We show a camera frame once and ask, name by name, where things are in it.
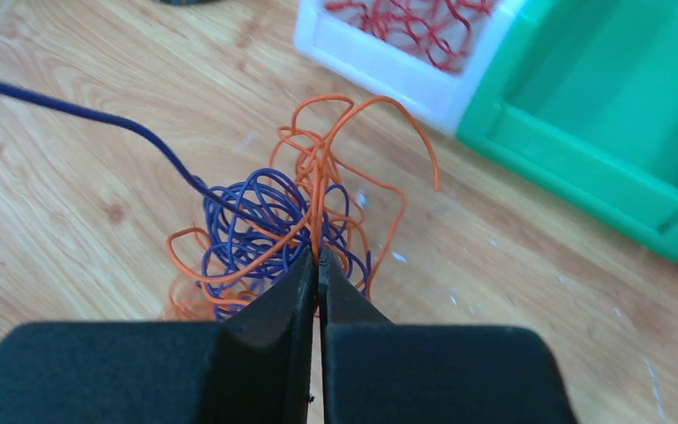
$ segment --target wire bundle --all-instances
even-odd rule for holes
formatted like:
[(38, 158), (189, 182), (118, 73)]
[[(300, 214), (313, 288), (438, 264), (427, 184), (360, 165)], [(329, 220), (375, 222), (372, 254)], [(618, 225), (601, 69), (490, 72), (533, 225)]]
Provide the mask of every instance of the wire bundle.
[(498, 0), (327, 0), (326, 11), (436, 68), (459, 73)]
[[(347, 107), (326, 134), (298, 127), (298, 115), (306, 106), (329, 101), (344, 102)], [(205, 199), (207, 228), (204, 230), (194, 225), (168, 238), (171, 260), (185, 276), (195, 280), (195, 284), (190, 280), (187, 283), (185, 279), (176, 279), (173, 282), (169, 291), (169, 318), (226, 319), (250, 303), (269, 285), (276, 283), (279, 276), (287, 271), (306, 248), (312, 250), (316, 260), (324, 248), (337, 253), (348, 278), (352, 278), (353, 271), (358, 269), (361, 277), (355, 286), (370, 299), (371, 282), (388, 252), (396, 227), (406, 209), (406, 196), (399, 188), (384, 184), (341, 161), (331, 151), (331, 146), (339, 130), (350, 119), (376, 102), (392, 104), (410, 121), (425, 143), (433, 163), (435, 190), (440, 188), (438, 164), (430, 141), (399, 102), (385, 96), (376, 96), (355, 106), (351, 99), (341, 95), (323, 95), (303, 102), (293, 113), (290, 125), (277, 129), (279, 141), (269, 158), (269, 168), (257, 170), (246, 181), (235, 185), (211, 188), (211, 193), (227, 201), (235, 209), (247, 212), (249, 216), (257, 216), (261, 223), (268, 223), (269, 228), (239, 216), (238, 212), (229, 213), (221, 205)], [(285, 145), (298, 152), (294, 180), (273, 168), (279, 150)], [(362, 227), (365, 211), (344, 188), (340, 169), (390, 190), (402, 200), (401, 209), (373, 263), (368, 239)], [(332, 192), (341, 195), (341, 210), (334, 210), (326, 205), (326, 199)], [(359, 214), (357, 219), (351, 216), (353, 211)], [(200, 273), (186, 266), (173, 246), (176, 239), (188, 234), (195, 236), (204, 251)], [(360, 256), (352, 252), (353, 241), (358, 239), (358, 250), (362, 252)], [(217, 259), (216, 264), (212, 263), (213, 256)], [(209, 273), (213, 265), (219, 269), (217, 275)], [(213, 305), (211, 311), (207, 310), (207, 303)]]

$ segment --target orange wire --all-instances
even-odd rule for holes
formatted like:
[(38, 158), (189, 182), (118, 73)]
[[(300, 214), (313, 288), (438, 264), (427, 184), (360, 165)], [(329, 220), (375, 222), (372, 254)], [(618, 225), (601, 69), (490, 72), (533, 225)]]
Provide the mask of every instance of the orange wire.
[[(327, 102), (327, 101), (338, 101), (338, 102), (346, 102), (348, 104), (347, 108), (341, 113), (337, 121), (334, 123), (334, 125), (331, 127), (331, 129), (326, 133), (326, 135), (319, 135), (316, 132), (312, 131), (307, 131), (298, 128), (298, 116), (300, 112), (307, 106), (316, 103), (316, 102)], [(407, 198), (404, 192), (399, 189), (398, 187), (395, 187), (393, 185), (388, 185), (385, 183), (380, 182), (379, 180), (370, 177), (369, 175), (365, 174), (364, 172), (357, 170), (351, 166), (349, 166), (347, 163), (340, 161), (337, 159), (334, 154), (331, 151), (331, 147), (334, 143), (334, 140), (336, 138), (336, 135), (339, 133), (339, 131), (353, 118), (355, 117), (358, 113), (366, 109), (368, 106), (377, 103), (377, 102), (386, 102), (390, 103), (391, 105), (395, 106), (401, 113), (402, 115), (410, 122), (411, 126), (414, 128), (414, 130), (417, 132), (419, 135), (420, 139), (422, 139), (423, 143), (425, 144), (425, 147), (427, 149), (427, 153), (430, 156), (430, 160), (433, 165), (433, 176), (434, 176), (434, 188), (436, 191), (440, 190), (440, 170), (438, 168), (438, 161), (437, 158), (435, 157), (435, 153), (433, 152), (433, 146), (430, 144), (430, 140), (425, 136), (425, 133), (423, 132), (422, 128), (420, 125), (417, 123), (417, 121), (411, 116), (411, 114), (402, 106), (401, 103), (397, 102), (396, 100), (386, 97), (386, 96), (374, 96), (368, 99), (365, 102), (360, 103), (358, 106), (355, 106), (355, 103), (346, 96), (343, 95), (321, 95), (318, 97), (314, 97), (313, 99), (307, 100), (305, 102), (302, 102), (298, 108), (293, 112), (292, 114), (292, 119), (290, 121), (290, 126), (281, 126), (277, 129), (276, 135), (279, 138), (277, 141), (276, 145), (274, 146), (274, 149), (271, 152), (271, 155), (269, 156), (269, 161), (268, 161), (268, 166), (270, 168), (274, 167), (274, 162), (276, 159), (276, 155), (279, 151), (279, 149), (282, 147), (282, 145), (287, 145), (290, 146), (298, 151), (298, 159), (295, 162), (295, 179), (294, 182), (297, 185), (299, 189), (302, 189), (303, 192), (305, 192), (305, 197), (310, 199), (309, 201), (309, 208), (307, 213), (303, 216), (303, 218), (300, 219), (300, 221), (295, 224), (288, 233), (281, 237), (277, 238), (274, 234), (265, 231), (264, 229), (260, 228), (258, 225), (255, 225), (253, 223), (249, 223), (254, 230), (261, 232), (262, 234), (267, 235), (268, 237), (271, 237), (272, 239), (276, 239), (276, 243), (270, 247), (262, 256), (259, 258), (256, 258), (253, 262), (249, 263), (248, 265), (244, 266), (240, 270), (228, 274), (226, 276), (202, 276), (201, 274), (197, 273), (193, 269), (189, 268), (187, 265), (185, 265), (180, 258), (177, 256), (175, 248), (173, 246), (173, 242), (176, 241), (177, 239), (193, 233), (197, 243), (199, 246), (203, 249), (207, 249), (211, 246), (212, 242), (209, 239), (209, 236), (206, 231), (202, 230), (201, 228), (196, 227), (195, 225), (187, 228), (182, 231), (177, 231), (173, 234), (171, 234), (166, 242), (166, 247), (168, 250), (168, 254), (170, 256), (170, 259), (175, 263), (175, 265), (181, 270), (181, 272), (190, 277), (193, 278), (197, 281), (200, 282), (200, 293), (203, 297), (203, 299), (207, 302), (209, 302), (209, 306), (211, 307), (212, 304), (216, 305), (222, 305), (222, 306), (227, 306), (227, 307), (233, 307), (233, 306), (244, 306), (248, 305), (252, 299), (249, 298), (255, 298), (257, 295), (255, 293), (252, 293), (247, 290), (247, 284), (243, 282), (243, 277), (252, 272), (254, 269), (256, 269), (263, 261), (274, 255), (276, 252), (278, 252), (280, 249), (285, 244), (290, 244), (290, 245), (295, 245), (297, 241), (294, 239), (296, 234), (298, 234), (301, 230), (304, 228), (307, 228), (308, 231), (310, 232), (310, 237), (311, 237), (311, 250), (313, 253), (313, 256), (315, 257), (316, 261), (318, 260), (319, 256), (319, 246), (320, 246), (320, 238), (322, 237), (322, 225), (323, 225), (323, 219), (324, 215), (327, 215), (329, 217), (329, 220), (334, 223), (334, 222), (345, 222), (347, 223), (346, 226), (346, 231), (347, 231), (347, 248), (348, 250), (351, 249), (351, 241), (352, 241), (352, 234), (356, 231), (360, 237), (360, 241), (362, 243), (363, 247), (363, 252), (369, 252), (370, 251), (370, 246), (367, 240), (367, 236), (365, 234), (365, 231), (362, 228), (362, 224), (365, 221), (365, 212), (364, 210), (358, 205), (357, 201), (354, 198), (350, 197), (350, 203), (354, 205), (355, 209), (359, 211), (360, 218), (358, 220), (353, 219), (349, 216), (344, 216), (343, 214), (339, 214), (336, 211), (334, 211), (331, 208), (327, 208), (326, 205), (324, 204), (325, 201), (325, 196), (326, 196), (326, 189), (328, 188), (329, 185), (331, 184), (342, 184), (342, 177), (339, 172), (340, 167), (344, 168), (345, 170), (357, 175), (358, 177), (376, 185), (379, 186), (383, 189), (389, 190), (391, 192), (396, 193), (402, 201), (402, 206), (400, 207), (398, 213), (396, 214), (393, 222), (391, 223), (391, 226), (388, 230), (388, 235), (386, 236), (386, 240), (384, 241), (380, 253), (373, 263), (372, 269), (370, 271), (370, 275), (367, 278), (367, 281), (360, 281), (356, 284), (356, 287), (358, 289), (361, 289), (363, 286), (365, 287), (365, 294), (368, 299), (370, 299), (370, 288), (371, 288), (371, 283), (373, 281), (373, 278), (375, 277), (376, 273), (378, 272), (378, 269), (380, 267), (381, 262), (383, 259), (386, 257), (386, 254), (388, 253), (388, 249), (390, 248), (391, 245), (391, 240), (393, 239), (396, 229), (399, 225), (399, 222), (401, 221), (402, 215), (404, 213), (404, 210), (407, 207)], [(302, 137), (302, 138), (307, 138), (312, 145), (311, 146), (302, 146), (299, 143), (296, 142), (296, 139)], [(349, 267), (349, 259), (346, 257), (346, 255), (341, 254), (341, 252), (338, 251), (338, 249), (334, 249), (330, 246), (327, 246), (327, 248), (330, 248), (331, 250), (335, 251), (341, 261), (342, 265), (345, 269)], [(238, 293), (234, 293), (232, 291), (226, 291), (222, 296), (223, 299), (218, 299), (212, 296), (208, 290), (206, 290), (205, 285), (206, 284), (213, 284), (213, 285), (225, 285), (225, 284), (231, 284), (234, 281), (241, 281), (243, 283), (243, 286), (246, 288), (246, 290), (243, 290)], [(175, 311), (176, 316), (183, 318), (188, 318), (190, 314), (185, 313), (182, 311), (184, 309), (184, 306), (180, 305), (180, 301), (175, 301), (174, 298), (174, 292), (173, 292), (173, 287), (171, 286), (170, 288), (170, 307)], [(187, 305), (189, 308), (194, 308), (198, 306), (199, 304), (191, 304)]]

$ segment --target tangled orange wire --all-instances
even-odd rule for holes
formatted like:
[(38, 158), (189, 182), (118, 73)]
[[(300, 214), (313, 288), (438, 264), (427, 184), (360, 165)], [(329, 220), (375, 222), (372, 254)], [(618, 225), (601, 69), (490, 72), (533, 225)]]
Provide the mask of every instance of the tangled orange wire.
[[(347, 104), (347, 107), (326, 134), (321, 135), (317, 132), (298, 127), (298, 116), (300, 112), (305, 109), (305, 107), (316, 102), (329, 101), (344, 102)], [(350, 98), (343, 95), (321, 95), (305, 101), (301, 103), (293, 112), (290, 125), (281, 126), (277, 129), (276, 134), (279, 138), (279, 141), (276, 143), (271, 156), (269, 157), (268, 166), (270, 168), (274, 167), (276, 155), (282, 146), (287, 145), (298, 151), (298, 159), (296, 160), (294, 167), (294, 182), (302, 191), (302, 193), (305, 194), (305, 197), (309, 199), (307, 213), (305, 213), (299, 222), (297, 222), (295, 225), (292, 225), (289, 231), (281, 237), (278, 237), (270, 231), (259, 227), (256, 223), (249, 222), (249, 224), (258, 233), (274, 239), (275, 243), (264, 254), (256, 258), (251, 263), (248, 263), (246, 266), (238, 269), (235, 272), (223, 276), (204, 276), (197, 273), (185, 265), (183, 261), (181, 261), (173, 246), (173, 242), (176, 239), (188, 234), (193, 234), (199, 246), (206, 250), (211, 247), (213, 243), (206, 231), (194, 225), (185, 230), (171, 234), (167, 240), (168, 254), (173, 263), (175, 263), (180, 269), (184, 277), (177, 278), (170, 286), (169, 309), (166, 313), (168, 318), (213, 319), (216, 317), (212, 312), (212, 305), (220, 305), (225, 307), (227, 310), (247, 305), (258, 296), (258, 293), (251, 290), (251, 286), (245, 281), (244, 277), (249, 272), (256, 269), (256, 267), (258, 267), (262, 262), (266, 261), (272, 255), (278, 252), (283, 246), (296, 244), (296, 236), (303, 229), (307, 229), (310, 233), (310, 248), (313, 252), (313, 256), (316, 258), (316, 260), (318, 260), (321, 246), (320, 239), (322, 237), (322, 228), (326, 217), (331, 223), (341, 223), (343, 225), (343, 228), (346, 229), (346, 239), (349, 246), (351, 246), (353, 239), (359, 239), (363, 247), (363, 252), (370, 252), (368, 239), (362, 227), (362, 224), (365, 221), (365, 212), (358, 205), (357, 200), (350, 196), (351, 204), (354, 205), (355, 209), (359, 212), (359, 219), (354, 219), (348, 215), (342, 214), (336, 210), (333, 210), (332, 208), (327, 207), (325, 204), (327, 187), (333, 184), (343, 185), (340, 168), (344, 168), (345, 170), (376, 186), (396, 193), (401, 198), (402, 202), (402, 206), (400, 207), (390, 226), (386, 240), (384, 241), (377, 258), (373, 263), (369, 276), (366, 280), (363, 278), (355, 284), (358, 289), (364, 290), (366, 297), (370, 299), (370, 288), (373, 278), (378, 272), (380, 263), (383, 261), (388, 252), (391, 240), (396, 233), (396, 228), (402, 218), (404, 210), (407, 207), (407, 198), (404, 192), (398, 187), (382, 183), (379, 180), (370, 177), (364, 172), (352, 167), (348, 163), (339, 160), (331, 151), (331, 147), (335, 141), (336, 135), (353, 117), (355, 117), (358, 113), (371, 104), (377, 102), (386, 102), (392, 104), (410, 122), (419, 137), (425, 143), (425, 147), (433, 164), (434, 188), (436, 191), (440, 189), (440, 171), (438, 169), (438, 162), (435, 157), (435, 153), (433, 152), (433, 147), (430, 144), (429, 139), (425, 136), (422, 128), (411, 116), (411, 114), (402, 106), (401, 103), (386, 96), (375, 96), (356, 106)], [(298, 143), (298, 139), (308, 140), (309, 145), (307, 147), (301, 145)], [(337, 253), (337, 255), (341, 258), (346, 271), (350, 266), (350, 262), (346, 254), (343, 254), (343, 252), (338, 249), (334, 249), (328, 244), (324, 245), (324, 248), (332, 249)], [(192, 283), (190, 280), (186, 281), (185, 276), (195, 280), (196, 283)], [(228, 284), (232, 286), (232, 288), (220, 293), (220, 297), (218, 298), (213, 296), (211, 292), (206, 289), (208, 284), (214, 286), (223, 286), (224, 284)], [(236, 284), (240, 284), (243, 290), (236, 291), (234, 288)]]

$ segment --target black object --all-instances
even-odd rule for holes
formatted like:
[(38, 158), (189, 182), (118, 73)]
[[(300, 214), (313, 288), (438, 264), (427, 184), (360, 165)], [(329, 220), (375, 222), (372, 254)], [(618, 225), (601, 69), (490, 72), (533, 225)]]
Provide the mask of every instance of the black object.
[(572, 424), (534, 333), (396, 326), (305, 252), (224, 323), (37, 323), (0, 344), (0, 423), (304, 423), (320, 304), (331, 424)]

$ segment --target wood grain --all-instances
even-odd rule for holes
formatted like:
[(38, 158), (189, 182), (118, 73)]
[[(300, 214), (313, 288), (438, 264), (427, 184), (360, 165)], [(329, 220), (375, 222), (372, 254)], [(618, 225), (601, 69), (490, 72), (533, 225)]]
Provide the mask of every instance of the wood grain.
[[(0, 0), (0, 79), (139, 120), (207, 182), (227, 184), (267, 163), (300, 101), (368, 96), (296, 54), (295, 11), (294, 0)], [(335, 114), (315, 108), (301, 125), (320, 130)], [(533, 328), (583, 423), (678, 422), (678, 267), (433, 138), (439, 193), (425, 150), (388, 109), (368, 111), (336, 144), (410, 198), (393, 247), (406, 261), (384, 263), (378, 308), (396, 322)], [(398, 203), (368, 190), (380, 241)], [(0, 98), (0, 338), (33, 320), (159, 316), (176, 276), (165, 237), (200, 220), (199, 203), (138, 137)]]

